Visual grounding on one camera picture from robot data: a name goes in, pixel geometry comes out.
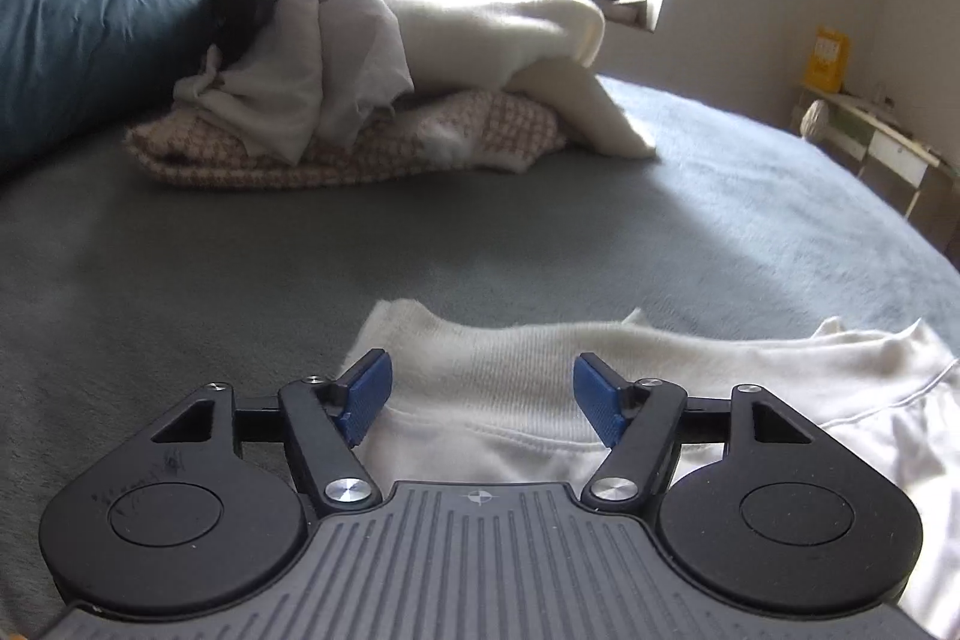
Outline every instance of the gray blanket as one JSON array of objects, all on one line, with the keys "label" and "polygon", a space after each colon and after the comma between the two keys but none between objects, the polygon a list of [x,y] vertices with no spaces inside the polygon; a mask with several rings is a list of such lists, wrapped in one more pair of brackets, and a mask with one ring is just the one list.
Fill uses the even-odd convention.
[{"label": "gray blanket", "polygon": [[487,326],[642,307],[714,338],[924,317],[960,349],[960,275],[815,148],[606,84],[661,160],[570,150],[522,176],[196,193],[147,180],[111,128],[3,185],[0,626],[58,610],[35,538],[59,487],[200,384],[336,371],[379,298]]}]

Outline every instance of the windowsill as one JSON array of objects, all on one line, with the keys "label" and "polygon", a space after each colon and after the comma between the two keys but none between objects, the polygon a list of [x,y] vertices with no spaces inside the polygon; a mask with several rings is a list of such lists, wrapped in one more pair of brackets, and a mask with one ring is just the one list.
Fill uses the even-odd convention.
[{"label": "windowsill", "polygon": [[609,23],[625,25],[627,28],[638,28],[649,31],[647,23],[647,0],[592,0],[600,7],[603,16]]}]

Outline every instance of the pink checkered cloth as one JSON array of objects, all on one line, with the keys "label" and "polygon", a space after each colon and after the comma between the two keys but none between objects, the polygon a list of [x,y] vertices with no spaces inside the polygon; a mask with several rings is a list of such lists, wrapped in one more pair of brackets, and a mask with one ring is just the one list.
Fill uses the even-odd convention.
[{"label": "pink checkered cloth", "polygon": [[474,167],[520,173],[565,143],[553,110],[519,95],[483,90],[373,119],[351,150],[313,140],[296,166],[248,155],[241,140],[192,108],[134,126],[124,140],[160,182],[228,190],[354,185]]}]

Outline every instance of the ridged surface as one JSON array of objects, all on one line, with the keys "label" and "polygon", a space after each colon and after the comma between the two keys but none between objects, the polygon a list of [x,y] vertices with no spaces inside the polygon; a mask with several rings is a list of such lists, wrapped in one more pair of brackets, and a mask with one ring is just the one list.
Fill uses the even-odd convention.
[{"label": "ridged surface", "polygon": [[170,624],[68,613],[51,640],[913,640],[893,608],[789,623],[705,596],[640,524],[571,503],[560,485],[399,483],[328,518],[260,594]]}]

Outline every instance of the orange object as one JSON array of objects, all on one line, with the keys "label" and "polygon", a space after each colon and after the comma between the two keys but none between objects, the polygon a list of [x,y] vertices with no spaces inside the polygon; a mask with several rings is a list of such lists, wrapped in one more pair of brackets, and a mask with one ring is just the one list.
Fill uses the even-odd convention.
[{"label": "orange object", "polygon": [[817,29],[817,43],[806,65],[803,82],[824,92],[840,92],[847,59],[850,57],[850,39],[832,28]]}]

